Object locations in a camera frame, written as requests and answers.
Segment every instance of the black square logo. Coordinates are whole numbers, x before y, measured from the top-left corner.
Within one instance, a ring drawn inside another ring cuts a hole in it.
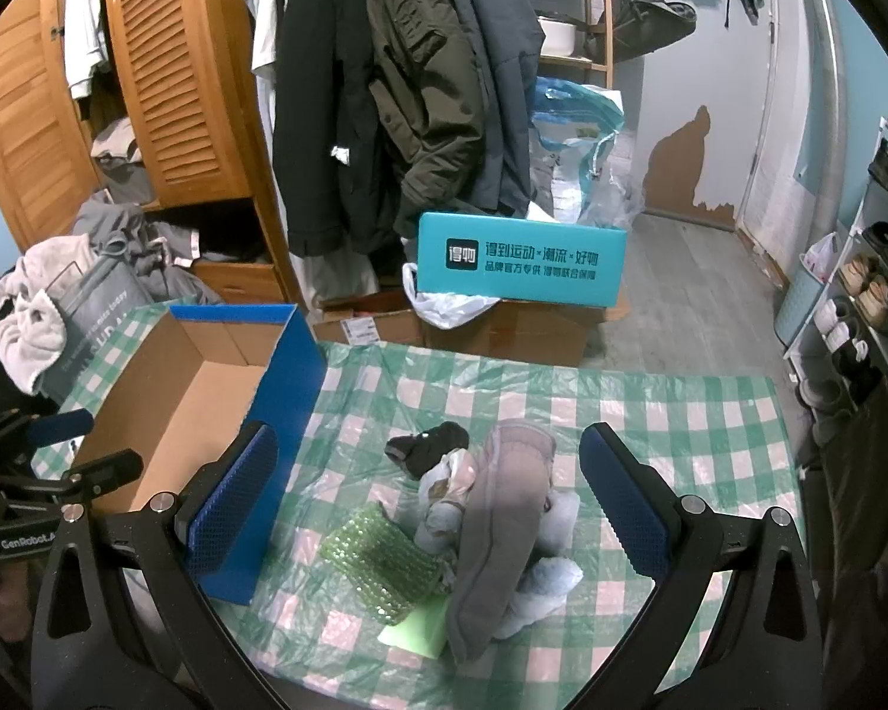
[[[456,240],[449,238],[447,241],[447,268],[449,270],[476,270],[477,252],[480,244],[476,240]]]

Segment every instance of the green and white plastic tablecloth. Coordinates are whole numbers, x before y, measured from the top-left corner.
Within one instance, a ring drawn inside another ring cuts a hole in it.
[[[157,316],[140,311],[83,376],[67,407],[95,411],[129,341]],[[124,334],[133,330],[133,336]],[[385,710],[561,708],[611,652],[651,591],[630,568],[578,468],[578,439],[608,422],[639,460],[679,494],[715,510],[759,517],[772,505],[797,516],[796,480],[772,380],[621,374],[490,360],[398,344],[323,344],[329,369],[296,457],[271,544],[248,608],[215,608],[242,650],[269,673]],[[526,418],[558,441],[556,488],[583,506],[570,556],[585,576],[564,609],[491,644],[470,666],[381,645],[354,590],[317,557],[320,541],[368,501],[380,501],[406,531],[417,524],[417,482],[384,455],[395,435],[444,419],[463,425],[471,450],[498,419]],[[71,453],[41,451],[38,472],[59,475]],[[691,633],[663,685],[687,676],[720,608],[715,575]]]

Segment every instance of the wooden wardrobe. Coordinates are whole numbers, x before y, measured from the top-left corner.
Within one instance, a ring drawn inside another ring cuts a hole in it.
[[[100,187],[62,61],[64,0],[0,17],[0,206],[26,249],[66,234]],[[302,302],[279,222],[243,0],[105,0],[111,62],[158,211],[251,201],[272,264],[192,267],[228,302]]]

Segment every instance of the white container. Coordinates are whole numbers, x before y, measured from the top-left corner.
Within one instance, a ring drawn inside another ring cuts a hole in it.
[[[572,56],[575,53],[575,24],[540,17],[542,32],[546,35],[542,43],[543,56]]]

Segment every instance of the louvered wardrobe door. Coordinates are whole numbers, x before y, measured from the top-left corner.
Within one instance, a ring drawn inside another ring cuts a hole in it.
[[[67,234],[98,188],[66,84],[57,0],[13,0],[0,16],[0,208],[24,251]]]
[[[210,0],[108,0],[119,82],[158,201],[250,196],[221,90]]]

